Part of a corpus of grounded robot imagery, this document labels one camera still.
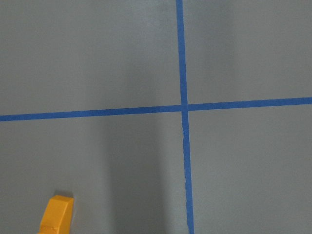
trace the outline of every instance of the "blue tape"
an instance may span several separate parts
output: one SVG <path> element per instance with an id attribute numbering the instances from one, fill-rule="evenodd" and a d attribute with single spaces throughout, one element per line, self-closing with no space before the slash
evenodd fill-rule
<path id="1" fill-rule="evenodd" d="M 184 135 L 183 154 L 184 154 L 184 175 L 185 175 L 185 194 L 186 194 L 186 218 L 187 218 L 187 226 L 189 228 L 189 233 L 194 234 L 189 113 L 188 113 L 188 100 L 187 100 L 185 39 L 184 39 L 184 19 L 183 19 L 183 1 L 182 0 L 176 0 L 176 21 L 177 21 L 177 39 L 178 39 L 178 51 L 179 51 L 180 92 L 181 92 L 181 106 L 182 106 L 181 117 L 182 117 L 182 129 L 183 129 L 183 135 Z"/>
<path id="2" fill-rule="evenodd" d="M 307 104 L 312 104 L 312 97 L 189 104 L 188 109 L 189 111 L 203 111 L 203 110 L 253 108 L 253 107 L 269 107 L 269 106 L 292 106 L 292 105 L 307 105 Z"/>
<path id="3" fill-rule="evenodd" d="M 121 108 L 121 109 L 106 109 L 106 110 L 90 110 L 90 111 L 67 111 L 67 112 L 52 112 L 52 113 L 0 116 L 0 122 L 2 122 L 2 121 L 17 121 L 17 120 L 51 119 L 51 118 L 119 116 L 119 115 L 180 112 L 180 111 L 181 111 L 181 105 Z"/>

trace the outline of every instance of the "gray floor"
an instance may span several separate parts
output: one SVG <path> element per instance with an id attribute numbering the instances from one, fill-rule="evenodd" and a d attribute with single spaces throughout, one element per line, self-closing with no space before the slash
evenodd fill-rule
<path id="1" fill-rule="evenodd" d="M 184 1 L 189 103 L 312 96 L 312 1 Z M 180 104 L 176 1 L 0 0 L 0 115 Z M 189 112 L 196 234 L 312 232 L 312 106 Z M 0 233 L 187 234 L 181 113 L 0 122 Z"/>

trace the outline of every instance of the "horizontal blue line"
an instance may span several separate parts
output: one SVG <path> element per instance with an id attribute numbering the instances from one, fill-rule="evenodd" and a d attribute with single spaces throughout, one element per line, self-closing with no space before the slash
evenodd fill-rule
<path id="1" fill-rule="evenodd" d="M 181 111 L 181 105 L 135 107 L 135 108 L 89 110 L 89 111 L 67 111 L 67 112 L 0 116 L 0 122 L 17 121 L 17 120 L 51 119 L 51 118 L 119 116 L 119 115 L 134 115 L 134 114 L 148 114 L 148 113 L 179 112 L 179 111 Z"/>
<path id="2" fill-rule="evenodd" d="M 312 104 L 312 97 L 189 104 L 188 110 L 204 111 L 204 110 L 269 107 L 269 106 L 307 105 L 307 104 Z"/>

